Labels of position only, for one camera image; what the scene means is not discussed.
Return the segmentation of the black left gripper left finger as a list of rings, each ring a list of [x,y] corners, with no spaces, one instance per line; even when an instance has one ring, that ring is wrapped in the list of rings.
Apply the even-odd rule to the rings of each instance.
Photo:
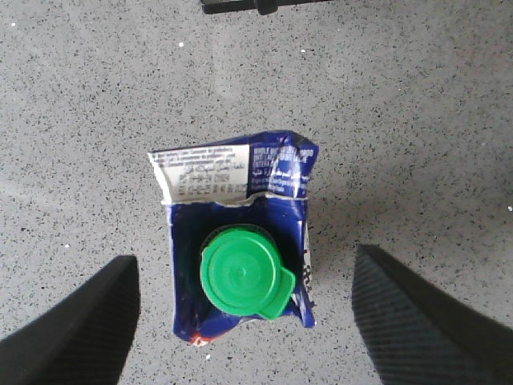
[[[59,304],[1,341],[1,382],[117,384],[139,312],[137,260],[117,256]]]

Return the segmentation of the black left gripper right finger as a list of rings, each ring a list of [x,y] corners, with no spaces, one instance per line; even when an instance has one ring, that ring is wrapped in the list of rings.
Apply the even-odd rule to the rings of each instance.
[[[352,310],[384,384],[510,384],[512,330],[360,245]]]

